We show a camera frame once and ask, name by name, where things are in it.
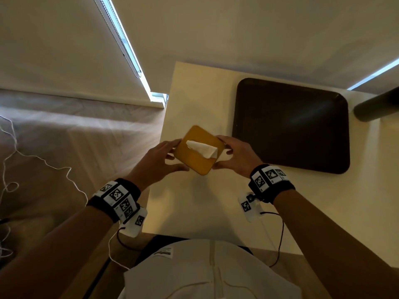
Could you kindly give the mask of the person's white shirt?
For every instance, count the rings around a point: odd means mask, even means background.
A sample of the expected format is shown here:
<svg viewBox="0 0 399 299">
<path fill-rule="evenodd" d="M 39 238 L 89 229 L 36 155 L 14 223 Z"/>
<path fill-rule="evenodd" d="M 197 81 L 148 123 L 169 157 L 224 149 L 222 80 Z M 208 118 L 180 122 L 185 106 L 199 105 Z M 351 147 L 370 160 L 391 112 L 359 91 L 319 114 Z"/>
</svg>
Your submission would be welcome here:
<svg viewBox="0 0 399 299">
<path fill-rule="evenodd" d="M 226 241 L 152 240 L 118 299 L 302 299 L 301 289 Z"/>
</svg>

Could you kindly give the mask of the yellow tissue box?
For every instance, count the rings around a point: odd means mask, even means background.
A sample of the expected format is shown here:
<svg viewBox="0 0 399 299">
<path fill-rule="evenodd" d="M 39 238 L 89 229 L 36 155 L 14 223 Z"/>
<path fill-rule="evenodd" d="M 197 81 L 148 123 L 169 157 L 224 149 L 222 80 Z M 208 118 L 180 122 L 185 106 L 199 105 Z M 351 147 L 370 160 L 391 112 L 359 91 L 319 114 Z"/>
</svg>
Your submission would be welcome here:
<svg viewBox="0 0 399 299">
<path fill-rule="evenodd" d="M 216 148 L 216 156 L 206 158 L 199 152 L 191 149 L 187 141 L 195 141 Z M 174 150 L 174 157 L 183 164 L 204 176 L 209 173 L 212 166 L 225 149 L 225 144 L 216 136 L 210 134 L 198 125 L 193 125 Z"/>
</svg>

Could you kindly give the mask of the dark brown tray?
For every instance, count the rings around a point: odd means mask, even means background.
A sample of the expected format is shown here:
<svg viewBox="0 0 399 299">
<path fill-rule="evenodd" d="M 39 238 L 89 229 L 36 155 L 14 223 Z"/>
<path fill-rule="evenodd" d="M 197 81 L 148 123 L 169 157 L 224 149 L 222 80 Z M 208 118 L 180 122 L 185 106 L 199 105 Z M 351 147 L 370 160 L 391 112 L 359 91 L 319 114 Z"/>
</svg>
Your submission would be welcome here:
<svg viewBox="0 0 399 299">
<path fill-rule="evenodd" d="M 348 102 L 337 92 L 245 78 L 237 85 L 232 137 L 270 165 L 332 174 L 350 167 Z"/>
</svg>

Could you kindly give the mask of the person's right hand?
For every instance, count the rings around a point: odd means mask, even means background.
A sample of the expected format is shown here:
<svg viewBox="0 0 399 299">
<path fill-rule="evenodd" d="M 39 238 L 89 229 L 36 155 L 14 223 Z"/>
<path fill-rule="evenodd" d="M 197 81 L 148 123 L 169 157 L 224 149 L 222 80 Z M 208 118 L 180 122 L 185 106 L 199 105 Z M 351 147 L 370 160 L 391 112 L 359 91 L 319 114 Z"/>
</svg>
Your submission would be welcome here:
<svg viewBox="0 0 399 299">
<path fill-rule="evenodd" d="M 245 178 L 250 178 L 251 172 L 258 166 L 265 163 L 252 150 L 250 144 L 237 138 L 216 135 L 216 137 L 225 144 L 225 148 L 232 148 L 233 171 Z"/>
</svg>

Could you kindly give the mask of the person's left forearm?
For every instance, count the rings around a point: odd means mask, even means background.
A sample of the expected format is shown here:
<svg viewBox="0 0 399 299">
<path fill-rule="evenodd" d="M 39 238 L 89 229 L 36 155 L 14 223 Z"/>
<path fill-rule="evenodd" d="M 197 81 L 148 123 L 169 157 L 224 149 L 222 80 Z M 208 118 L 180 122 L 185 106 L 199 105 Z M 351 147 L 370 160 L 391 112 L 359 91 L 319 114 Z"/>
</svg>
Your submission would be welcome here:
<svg viewBox="0 0 399 299">
<path fill-rule="evenodd" d="M 0 299 L 58 299 L 113 224 L 85 207 L 0 271 Z"/>
</svg>

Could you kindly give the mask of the black marker wristband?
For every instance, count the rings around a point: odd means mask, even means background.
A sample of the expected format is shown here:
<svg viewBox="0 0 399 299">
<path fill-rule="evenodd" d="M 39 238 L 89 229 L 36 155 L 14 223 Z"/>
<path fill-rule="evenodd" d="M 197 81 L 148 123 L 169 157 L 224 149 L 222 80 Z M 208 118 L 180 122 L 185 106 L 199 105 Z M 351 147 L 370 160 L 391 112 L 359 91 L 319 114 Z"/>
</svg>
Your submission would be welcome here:
<svg viewBox="0 0 399 299">
<path fill-rule="evenodd" d="M 87 202 L 105 213 L 114 223 L 126 224 L 140 210 L 141 190 L 131 181 L 118 178 L 107 182 Z"/>
<path fill-rule="evenodd" d="M 278 166 L 259 165 L 252 170 L 249 179 L 248 186 L 255 197 L 272 205 L 282 192 L 296 190 L 287 175 Z"/>
</svg>

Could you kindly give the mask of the white tissue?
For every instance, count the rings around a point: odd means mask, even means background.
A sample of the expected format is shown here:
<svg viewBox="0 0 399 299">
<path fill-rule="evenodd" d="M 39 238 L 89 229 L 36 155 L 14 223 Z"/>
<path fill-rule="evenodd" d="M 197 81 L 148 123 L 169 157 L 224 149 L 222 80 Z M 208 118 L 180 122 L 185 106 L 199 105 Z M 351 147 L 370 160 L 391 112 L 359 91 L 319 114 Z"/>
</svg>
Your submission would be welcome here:
<svg viewBox="0 0 399 299">
<path fill-rule="evenodd" d="M 194 140 L 187 140 L 186 145 L 189 149 L 197 152 L 205 159 L 217 159 L 218 148 L 205 143 L 200 143 Z"/>
</svg>

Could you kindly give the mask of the person's right forearm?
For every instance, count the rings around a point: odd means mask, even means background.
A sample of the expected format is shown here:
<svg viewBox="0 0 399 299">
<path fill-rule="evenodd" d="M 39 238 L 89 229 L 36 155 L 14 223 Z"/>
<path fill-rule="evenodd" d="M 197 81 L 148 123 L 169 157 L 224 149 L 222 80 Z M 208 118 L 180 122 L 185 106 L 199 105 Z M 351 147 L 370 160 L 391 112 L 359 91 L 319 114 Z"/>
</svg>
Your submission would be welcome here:
<svg viewBox="0 0 399 299">
<path fill-rule="evenodd" d="M 399 299 L 399 275 L 296 190 L 273 202 L 333 299 Z"/>
</svg>

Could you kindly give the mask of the window with roller blind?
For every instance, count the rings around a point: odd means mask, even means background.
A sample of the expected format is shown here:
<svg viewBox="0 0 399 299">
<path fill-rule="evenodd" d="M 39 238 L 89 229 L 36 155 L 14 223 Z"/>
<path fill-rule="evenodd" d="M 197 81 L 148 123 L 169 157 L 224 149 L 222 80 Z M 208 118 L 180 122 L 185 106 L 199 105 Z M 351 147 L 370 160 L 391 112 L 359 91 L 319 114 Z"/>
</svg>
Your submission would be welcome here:
<svg viewBox="0 0 399 299">
<path fill-rule="evenodd" d="M 93 0 L 99 12 L 102 15 L 108 29 L 112 33 L 121 53 L 132 70 L 135 76 L 135 81 L 138 82 L 139 87 L 145 91 L 146 98 L 138 101 L 122 102 L 123 104 L 150 106 L 154 108 L 164 109 L 167 104 L 168 94 L 152 92 L 147 79 L 144 75 L 142 67 L 137 59 L 133 47 L 128 39 L 127 33 L 122 25 L 122 22 L 117 14 L 112 0 Z"/>
</svg>

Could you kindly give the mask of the person's left hand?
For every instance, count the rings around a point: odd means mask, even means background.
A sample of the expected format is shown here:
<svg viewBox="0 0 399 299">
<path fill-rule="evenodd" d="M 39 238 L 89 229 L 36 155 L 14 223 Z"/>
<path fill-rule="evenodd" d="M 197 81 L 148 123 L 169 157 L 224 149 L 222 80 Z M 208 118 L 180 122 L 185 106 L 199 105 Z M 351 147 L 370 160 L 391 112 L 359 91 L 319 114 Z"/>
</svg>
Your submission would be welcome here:
<svg viewBox="0 0 399 299">
<path fill-rule="evenodd" d="M 123 179 L 135 184 L 140 191 L 144 191 L 152 184 L 161 181 L 165 176 L 162 167 L 166 164 L 165 156 L 173 154 L 181 139 L 163 141 L 148 150 L 132 171 Z"/>
</svg>

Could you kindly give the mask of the dark cylindrical post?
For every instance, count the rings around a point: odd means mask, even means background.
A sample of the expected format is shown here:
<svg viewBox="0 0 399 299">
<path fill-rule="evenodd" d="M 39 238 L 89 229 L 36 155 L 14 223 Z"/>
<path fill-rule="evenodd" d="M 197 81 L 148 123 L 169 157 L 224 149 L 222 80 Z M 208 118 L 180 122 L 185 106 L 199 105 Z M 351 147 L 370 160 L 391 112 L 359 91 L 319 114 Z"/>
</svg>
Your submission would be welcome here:
<svg viewBox="0 0 399 299">
<path fill-rule="evenodd" d="M 399 112 L 399 86 L 356 105 L 353 112 L 361 122 L 369 122 Z"/>
</svg>

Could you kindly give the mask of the narrow window strip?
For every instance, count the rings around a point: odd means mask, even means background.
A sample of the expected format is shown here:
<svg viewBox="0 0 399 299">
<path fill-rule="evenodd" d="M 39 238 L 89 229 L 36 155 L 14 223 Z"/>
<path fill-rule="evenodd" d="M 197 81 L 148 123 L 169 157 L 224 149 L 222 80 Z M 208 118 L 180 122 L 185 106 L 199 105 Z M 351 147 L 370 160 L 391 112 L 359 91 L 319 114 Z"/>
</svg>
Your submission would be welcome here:
<svg viewBox="0 0 399 299">
<path fill-rule="evenodd" d="M 381 74 L 395 68 L 398 65 L 399 65 L 399 57 L 397 59 L 395 59 L 394 61 L 390 62 L 389 64 L 383 66 L 379 70 L 377 70 L 377 71 L 373 72 L 372 74 L 368 75 L 367 77 L 363 78 L 362 80 L 358 81 L 357 83 L 353 84 L 352 86 L 347 88 L 347 90 L 352 91 L 352 90 L 362 86 L 363 84 L 369 82 L 370 80 L 375 79 L 376 77 L 380 76 Z"/>
</svg>

